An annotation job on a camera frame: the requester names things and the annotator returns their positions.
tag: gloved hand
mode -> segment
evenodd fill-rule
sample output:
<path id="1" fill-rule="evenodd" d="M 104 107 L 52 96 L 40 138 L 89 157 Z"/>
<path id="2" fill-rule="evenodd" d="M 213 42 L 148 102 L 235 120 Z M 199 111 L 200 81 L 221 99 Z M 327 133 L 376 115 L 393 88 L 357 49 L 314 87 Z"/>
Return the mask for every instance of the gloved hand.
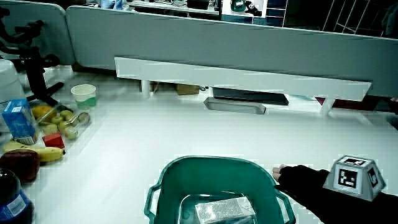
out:
<path id="1" fill-rule="evenodd" d="M 372 201 L 324 189 L 327 170 L 313 170 L 299 165 L 273 168 L 276 189 L 306 207 L 325 224 L 395 223 L 398 197 L 379 193 Z"/>

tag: juice box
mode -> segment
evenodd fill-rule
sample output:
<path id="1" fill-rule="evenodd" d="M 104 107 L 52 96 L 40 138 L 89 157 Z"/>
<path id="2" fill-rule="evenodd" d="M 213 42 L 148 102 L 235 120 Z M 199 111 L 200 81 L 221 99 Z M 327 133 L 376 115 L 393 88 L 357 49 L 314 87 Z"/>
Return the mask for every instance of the juice box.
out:
<path id="1" fill-rule="evenodd" d="M 10 100 L 2 112 L 2 117 L 15 141 L 22 144 L 36 143 L 35 119 L 26 98 Z"/>

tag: desk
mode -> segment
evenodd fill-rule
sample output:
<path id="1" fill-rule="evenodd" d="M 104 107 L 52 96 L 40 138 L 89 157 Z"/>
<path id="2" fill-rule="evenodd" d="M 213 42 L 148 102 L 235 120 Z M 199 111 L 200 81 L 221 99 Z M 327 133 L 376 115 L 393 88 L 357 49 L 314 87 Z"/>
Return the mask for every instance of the desk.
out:
<path id="1" fill-rule="evenodd" d="M 325 118 L 270 106 L 264 115 L 210 111 L 203 104 L 208 90 L 178 96 L 162 86 L 142 100 L 137 80 L 68 67 L 47 69 L 45 77 L 49 85 L 65 80 L 58 100 L 71 100 L 73 85 L 95 85 L 102 120 L 95 119 L 89 139 L 81 136 L 61 161 L 40 167 L 37 179 L 23 185 L 35 204 L 35 224 L 148 224 L 149 187 L 167 163 L 184 155 L 239 157 L 268 172 L 281 163 L 330 169 L 343 154 L 368 157 L 387 182 L 383 192 L 398 194 L 398 131 L 383 113 L 333 109 Z M 291 203 L 298 224 L 319 223 Z"/>
<path id="2" fill-rule="evenodd" d="M 150 8 L 150 9 L 165 9 L 165 10 L 171 10 L 171 11 L 177 11 L 177 12 L 186 12 L 188 15 L 189 13 L 199 13 L 199 14 L 207 14 L 207 15 L 213 15 L 213 16 L 218 16 L 219 12 L 214 11 L 214 6 L 209 6 L 207 10 L 204 9 L 194 9 L 194 8 L 189 8 L 187 5 L 184 6 L 174 6 L 169 2 L 163 2 L 163 1 L 158 1 L 158 2 L 145 2 L 145 1 L 132 1 L 128 3 L 130 7 L 141 7 L 141 8 Z"/>

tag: bottle label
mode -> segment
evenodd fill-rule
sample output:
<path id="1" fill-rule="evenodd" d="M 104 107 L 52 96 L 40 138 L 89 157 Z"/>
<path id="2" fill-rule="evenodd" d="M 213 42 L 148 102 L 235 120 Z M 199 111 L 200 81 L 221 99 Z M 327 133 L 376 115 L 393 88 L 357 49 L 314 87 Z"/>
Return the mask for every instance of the bottle label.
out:
<path id="1" fill-rule="evenodd" d="M 12 202 L 0 205 L 0 222 L 10 221 L 14 217 L 22 213 L 30 203 L 22 190 L 19 191 L 19 195 L 16 196 Z"/>

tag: marker cube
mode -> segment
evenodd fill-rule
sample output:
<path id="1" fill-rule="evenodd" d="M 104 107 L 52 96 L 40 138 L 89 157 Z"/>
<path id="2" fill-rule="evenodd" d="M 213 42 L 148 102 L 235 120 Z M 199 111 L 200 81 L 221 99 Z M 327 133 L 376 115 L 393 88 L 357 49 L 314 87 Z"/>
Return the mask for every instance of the marker cube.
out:
<path id="1" fill-rule="evenodd" d="M 343 156 L 337 160 L 323 187 L 367 201 L 373 201 L 386 186 L 372 159 Z"/>

